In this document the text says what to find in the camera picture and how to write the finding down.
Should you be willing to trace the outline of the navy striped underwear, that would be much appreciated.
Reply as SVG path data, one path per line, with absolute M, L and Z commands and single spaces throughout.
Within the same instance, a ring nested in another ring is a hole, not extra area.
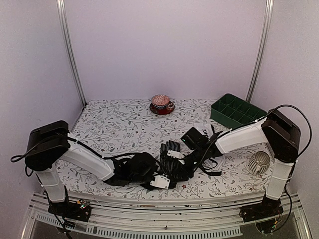
M 184 159 L 176 159 L 167 155 L 169 150 L 181 152 L 181 146 L 174 141 L 162 143 L 160 148 L 160 162 L 163 165 L 164 173 L 171 181 L 182 182 L 188 181 L 194 177 L 194 170 L 191 158 L 185 155 Z

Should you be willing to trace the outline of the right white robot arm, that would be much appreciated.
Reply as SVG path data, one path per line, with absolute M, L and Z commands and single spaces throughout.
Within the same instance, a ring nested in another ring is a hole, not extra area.
M 264 202 L 258 205 L 258 213 L 268 217 L 277 209 L 277 202 L 285 185 L 292 176 L 297 159 L 305 152 L 300 150 L 300 129 L 277 106 L 259 119 L 214 134 L 207 139 L 195 128 L 191 128 L 182 138 L 182 142 L 193 152 L 186 156 L 187 162 L 192 162 L 192 170 L 197 170 L 209 158 L 220 157 L 224 154 L 256 145 L 267 143 L 274 153 L 274 169 L 266 188 Z

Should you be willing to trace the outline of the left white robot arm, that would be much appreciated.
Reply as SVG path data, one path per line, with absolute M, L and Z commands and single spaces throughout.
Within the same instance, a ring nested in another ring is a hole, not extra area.
M 58 160 L 78 166 L 109 185 L 125 186 L 139 182 L 148 190 L 154 188 L 151 182 L 158 169 L 155 159 L 145 152 L 111 157 L 100 155 L 75 139 L 68 130 L 68 123 L 62 120 L 33 130 L 26 153 L 15 155 L 10 160 L 12 163 L 25 161 L 26 169 L 36 173 L 50 201 L 63 216 L 70 216 L 74 205 L 67 200 L 66 189 L 55 167 Z

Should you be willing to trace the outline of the white black-trimmed underwear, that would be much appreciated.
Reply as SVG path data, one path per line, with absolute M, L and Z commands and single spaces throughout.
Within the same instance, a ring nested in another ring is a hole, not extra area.
M 194 123 L 194 127 L 208 140 L 215 134 L 214 127 L 211 124 Z M 221 176 L 222 159 L 222 156 L 208 158 L 199 168 L 208 176 Z

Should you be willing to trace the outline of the green divided organizer tray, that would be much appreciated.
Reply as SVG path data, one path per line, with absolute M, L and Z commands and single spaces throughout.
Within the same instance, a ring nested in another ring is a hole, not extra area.
M 226 128 L 234 129 L 266 114 L 265 110 L 227 93 L 211 105 L 210 118 Z

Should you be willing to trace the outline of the floral tablecloth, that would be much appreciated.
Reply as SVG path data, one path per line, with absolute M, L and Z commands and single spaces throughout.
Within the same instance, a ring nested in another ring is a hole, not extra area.
M 129 152 L 147 152 L 159 159 L 160 147 L 169 140 L 180 142 L 195 123 L 211 124 L 215 131 L 224 127 L 211 117 L 212 100 L 175 99 L 174 111 L 156 115 L 149 100 L 90 101 L 73 130 L 76 139 L 109 157 Z M 268 152 L 264 144 L 242 148 L 218 159 L 221 176 L 213 177 L 197 170 L 194 177 L 173 189 L 147 190 L 139 184 L 111 186 L 96 176 L 65 161 L 57 163 L 62 183 L 69 191 L 106 197 L 146 200 L 188 200 L 227 197 L 264 192 L 272 169 L 252 175 L 248 162 L 258 151 Z

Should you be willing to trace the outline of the dark red saucer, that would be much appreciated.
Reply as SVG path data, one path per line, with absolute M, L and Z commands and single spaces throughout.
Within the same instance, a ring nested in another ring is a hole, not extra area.
M 154 114 L 167 115 L 174 111 L 175 104 L 172 101 L 170 101 L 166 105 L 155 105 L 153 103 L 150 103 L 149 108 Z

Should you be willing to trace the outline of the striped glass mug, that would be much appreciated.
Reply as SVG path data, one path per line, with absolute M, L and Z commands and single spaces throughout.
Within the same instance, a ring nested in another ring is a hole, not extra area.
M 248 167 L 253 176 L 265 173 L 270 166 L 270 157 L 267 153 L 258 151 L 252 155 Z

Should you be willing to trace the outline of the red patterned bowl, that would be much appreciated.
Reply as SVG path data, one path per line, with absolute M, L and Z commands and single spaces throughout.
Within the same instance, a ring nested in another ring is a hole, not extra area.
M 151 105 L 156 109 L 166 108 L 170 103 L 170 97 L 164 94 L 157 94 L 151 98 Z

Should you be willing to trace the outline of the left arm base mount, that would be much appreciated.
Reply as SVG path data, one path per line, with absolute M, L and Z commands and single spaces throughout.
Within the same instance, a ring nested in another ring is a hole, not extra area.
M 64 201 L 60 203 L 50 202 L 48 212 L 62 216 L 63 218 L 74 219 L 88 222 L 91 215 L 91 206 L 88 201 L 80 200 L 77 202 Z

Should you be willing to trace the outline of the front aluminium rail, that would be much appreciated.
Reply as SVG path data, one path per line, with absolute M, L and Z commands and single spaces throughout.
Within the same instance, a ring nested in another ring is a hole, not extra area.
M 261 202 L 263 193 L 206 199 L 131 199 L 70 192 L 71 201 L 90 202 L 87 222 L 74 221 L 72 238 L 106 239 L 312 239 L 296 193 L 281 197 L 275 232 L 261 227 L 275 217 L 245 222 L 240 208 Z

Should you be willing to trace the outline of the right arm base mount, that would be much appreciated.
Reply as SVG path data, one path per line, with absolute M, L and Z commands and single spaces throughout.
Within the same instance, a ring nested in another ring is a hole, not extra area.
M 261 202 L 241 207 L 239 216 L 244 222 L 250 222 L 267 217 L 278 216 L 282 212 L 283 207 L 280 199 L 273 200 L 264 195 Z

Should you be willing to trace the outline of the right aluminium frame post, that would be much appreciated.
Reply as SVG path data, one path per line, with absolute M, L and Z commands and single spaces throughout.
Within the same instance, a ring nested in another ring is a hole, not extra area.
M 253 73 L 252 73 L 250 85 L 248 88 L 248 92 L 246 95 L 247 102 L 252 101 L 254 91 L 255 91 L 255 88 L 257 86 L 257 81 L 258 81 L 258 77 L 259 77 L 259 73 L 260 73 L 260 69 L 261 69 L 261 65 L 262 65 L 262 60 L 263 60 L 264 52 L 266 49 L 269 30 L 270 30 L 270 26 L 271 26 L 273 6 L 274 6 L 273 0 L 266 0 L 263 25 L 262 25 L 259 47 L 258 47 L 258 51 L 257 51 L 257 57 L 256 57 L 255 65 L 253 68 Z

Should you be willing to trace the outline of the aluminium frame post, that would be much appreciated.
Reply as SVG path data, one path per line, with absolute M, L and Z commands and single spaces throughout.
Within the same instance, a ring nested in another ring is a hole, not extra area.
M 85 107 L 87 105 L 87 101 L 85 98 L 82 83 L 80 81 L 78 68 L 76 65 L 76 60 L 75 60 L 75 56 L 74 56 L 74 52 L 73 52 L 73 48 L 72 48 L 71 36 L 70 36 L 67 15 L 66 15 L 66 9 L 65 9 L 65 1 L 64 0 L 57 0 L 56 2 L 57 2 L 57 10 L 58 10 L 58 15 L 59 15 L 62 35 L 63 35 L 63 39 L 64 39 L 64 44 L 65 44 L 65 48 L 66 48 L 66 53 L 67 53 L 72 77 L 73 77 L 74 84 L 75 84 L 80 102 L 82 104 L 82 107 Z
M 266 0 L 263 25 L 262 25 L 259 47 L 258 47 L 258 51 L 257 51 L 257 57 L 256 57 L 255 65 L 253 68 L 253 73 L 252 73 L 250 85 L 248 88 L 248 92 L 246 95 L 247 102 L 252 101 L 254 91 L 255 91 L 255 88 L 257 86 L 257 81 L 258 81 L 258 77 L 259 77 L 259 73 L 260 73 L 260 69 L 261 69 L 261 65 L 262 65 L 262 60 L 263 60 L 264 52 L 266 49 L 269 30 L 270 30 L 270 26 L 271 26 L 273 6 L 274 6 L 273 0 Z

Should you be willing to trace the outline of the left aluminium frame post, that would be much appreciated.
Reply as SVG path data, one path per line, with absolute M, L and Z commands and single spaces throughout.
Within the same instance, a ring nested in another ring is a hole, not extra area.
M 72 48 L 71 36 L 70 36 L 67 15 L 66 15 L 66 9 L 65 9 L 65 1 L 64 0 L 57 0 L 56 2 L 57 2 L 57 10 L 58 10 L 58 15 L 59 15 L 62 35 L 63 35 L 63 39 L 64 39 L 64 44 L 65 44 L 65 48 L 66 48 L 66 53 L 67 53 L 72 77 L 73 77 L 74 84 L 75 84 L 80 102 L 82 104 L 82 107 L 85 107 L 87 105 L 87 101 L 85 98 L 82 83 L 80 81 L 78 68 L 76 65 L 76 60 L 75 60 L 75 56 L 74 56 L 74 52 L 73 52 L 73 48 Z

